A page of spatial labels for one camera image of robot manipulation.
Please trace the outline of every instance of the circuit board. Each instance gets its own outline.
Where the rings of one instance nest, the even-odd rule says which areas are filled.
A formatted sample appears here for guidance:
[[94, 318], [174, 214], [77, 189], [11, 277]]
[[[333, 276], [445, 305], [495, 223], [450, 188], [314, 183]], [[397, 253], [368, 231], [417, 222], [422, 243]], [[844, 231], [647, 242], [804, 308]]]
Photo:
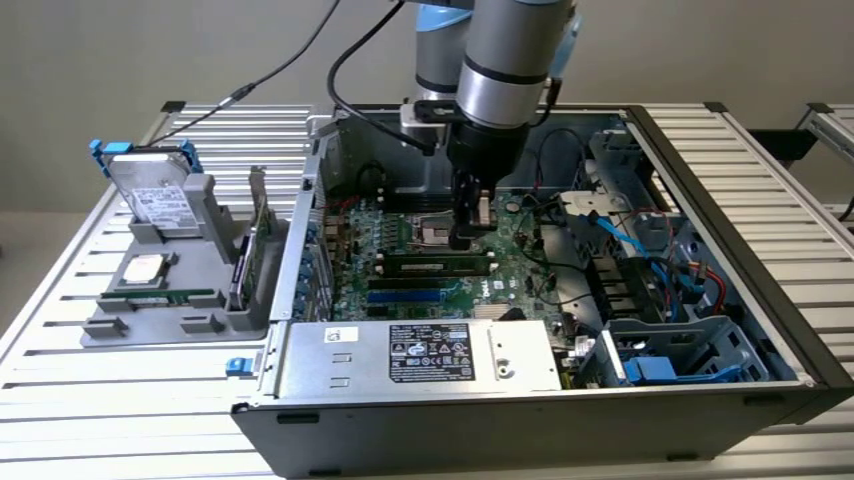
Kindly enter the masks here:
[[[528, 276], [536, 285], [544, 281], [543, 268], [528, 260], [513, 242], [513, 233], [523, 220], [520, 197], [499, 194], [496, 201], [497, 230], [472, 243], [468, 253], [484, 255], [492, 252], [497, 268], [488, 276], [441, 278], [440, 288], [429, 292], [429, 301], [420, 301], [417, 295], [405, 295], [409, 301], [388, 302], [369, 287], [370, 280], [380, 278], [374, 271], [374, 261], [380, 254], [436, 254], [449, 252], [446, 248], [426, 245], [417, 238], [418, 225], [428, 221], [449, 218], [449, 212], [390, 214], [382, 213], [369, 201], [361, 201], [338, 217], [345, 217], [346, 226], [326, 222], [326, 242], [337, 243], [334, 248], [334, 321], [362, 320], [416, 320], [489, 318], [484, 315], [509, 308], [519, 308], [528, 319], [547, 322], [560, 320], [559, 307], [543, 303], [525, 288]], [[394, 297], [394, 289], [382, 290]], [[556, 301], [556, 295], [543, 292], [543, 298]]]

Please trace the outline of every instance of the blue drive bracket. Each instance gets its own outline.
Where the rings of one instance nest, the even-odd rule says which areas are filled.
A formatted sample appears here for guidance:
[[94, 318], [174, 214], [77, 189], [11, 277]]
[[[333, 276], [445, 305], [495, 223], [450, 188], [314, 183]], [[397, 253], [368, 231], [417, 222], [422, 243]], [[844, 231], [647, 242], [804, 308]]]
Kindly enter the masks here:
[[[109, 169], [106, 168], [105, 157], [132, 153], [133, 150], [137, 149], [137, 147], [130, 142], [110, 142], [106, 144], [106, 146], [102, 145], [104, 142], [101, 142], [101, 140], [92, 140], [89, 142], [89, 155], [94, 159], [94, 163], [97, 163], [97, 167], [104, 174], [104, 177], [109, 178]], [[186, 159], [186, 163], [189, 164], [189, 171], [192, 173], [204, 173], [201, 162], [198, 162], [198, 152], [196, 151], [196, 146], [188, 140], [184, 140], [177, 149]]]
[[628, 382], [637, 386], [731, 383], [741, 373], [741, 367], [731, 365], [712, 374], [676, 375], [667, 357], [635, 357], [623, 362], [623, 369]]

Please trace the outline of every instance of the blue latch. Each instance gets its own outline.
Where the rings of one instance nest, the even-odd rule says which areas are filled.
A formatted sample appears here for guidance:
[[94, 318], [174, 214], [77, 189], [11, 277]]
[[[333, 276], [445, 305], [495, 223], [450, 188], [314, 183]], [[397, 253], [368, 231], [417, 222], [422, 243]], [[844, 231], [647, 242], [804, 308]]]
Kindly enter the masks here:
[[201, 163], [198, 162], [198, 153], [196, 152], [196, 146], [189, 143], [189, 140], [184, 140], [180, 145], [181, 152], [186, 156], [189, 161], [189, 171], [192, 173], [204, 173], [201, 169]]
[[121, 155], [129, 153], [133, 150], [133, 144], [130, 142], [109, 142], [104, 147], [104, 153], [106, 155]]
[[89, 155], [92, 155], [101, 173], [106, 178], [109, 178], [109, 170], [106, 170], [106, 166], [104, 165], [104, 152], [101, 151], [101, 145], [102, 142], [97, 138], [89, 142]]
[[89, 155], [92, 155], [101, 173], [109, 178], [109, 170], [106, 170], [106, 165], [104, 164], [104, 155], [121, 155], [122, 153], [128, 153], [133, 150], [133, 144], [129, 142], [112, 142], [108, 143], [102, 149], [101, 145], [104, 145], [104, 142], [97, 138], [89, 142]]
[[226, 377], [250, 377], [253, 360], [250, 358], [234, 357], [225, 363]]

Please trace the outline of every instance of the metal case panel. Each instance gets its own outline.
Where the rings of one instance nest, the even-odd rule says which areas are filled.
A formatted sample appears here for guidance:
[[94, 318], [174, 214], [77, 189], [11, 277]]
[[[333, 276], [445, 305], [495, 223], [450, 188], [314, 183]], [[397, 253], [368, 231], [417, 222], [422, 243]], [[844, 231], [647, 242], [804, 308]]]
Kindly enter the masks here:
[[628, 394], [232, 418], [276, 475], [296, 479], [711, 459], [813, 395]]

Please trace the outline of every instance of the hard drive label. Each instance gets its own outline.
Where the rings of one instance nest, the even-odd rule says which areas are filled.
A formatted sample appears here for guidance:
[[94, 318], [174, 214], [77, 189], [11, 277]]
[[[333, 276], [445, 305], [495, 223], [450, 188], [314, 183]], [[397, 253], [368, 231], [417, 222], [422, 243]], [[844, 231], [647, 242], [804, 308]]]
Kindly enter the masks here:
[[186, 197], [180, 187], [134, 188], [132, 190], [136, 208], [157, 228], [194, 227], [196, 217], [189, 209]]

